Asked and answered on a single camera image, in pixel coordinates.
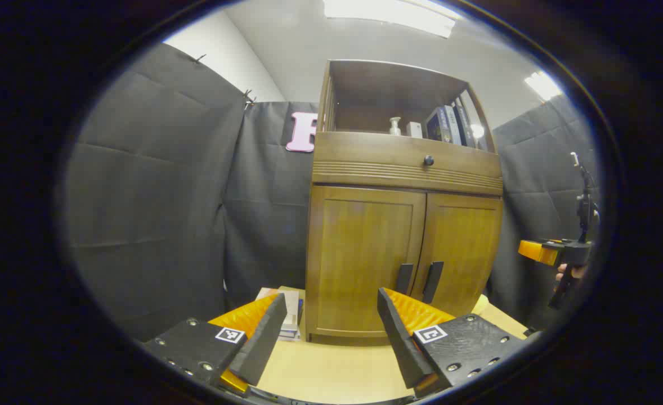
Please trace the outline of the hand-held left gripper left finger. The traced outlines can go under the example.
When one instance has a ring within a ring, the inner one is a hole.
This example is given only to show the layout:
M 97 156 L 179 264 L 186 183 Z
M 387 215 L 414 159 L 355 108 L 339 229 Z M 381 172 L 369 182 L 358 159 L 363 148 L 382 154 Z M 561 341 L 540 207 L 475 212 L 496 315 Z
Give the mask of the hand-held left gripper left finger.
M 188 379 L 246 397 L 257 385 L 287 316 L 275 292 L 210 321 L 188 318 L 142 346 Z

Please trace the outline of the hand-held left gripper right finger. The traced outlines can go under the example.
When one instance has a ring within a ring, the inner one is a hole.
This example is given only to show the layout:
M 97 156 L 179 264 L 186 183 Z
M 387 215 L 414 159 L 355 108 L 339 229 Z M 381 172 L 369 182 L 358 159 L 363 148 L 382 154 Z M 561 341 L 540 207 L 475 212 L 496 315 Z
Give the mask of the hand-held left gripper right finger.
M 528 343 L 479 314 L 452 316 L 385 287 L 376 305 L 404 384 L 418 398 L 462 389 Z

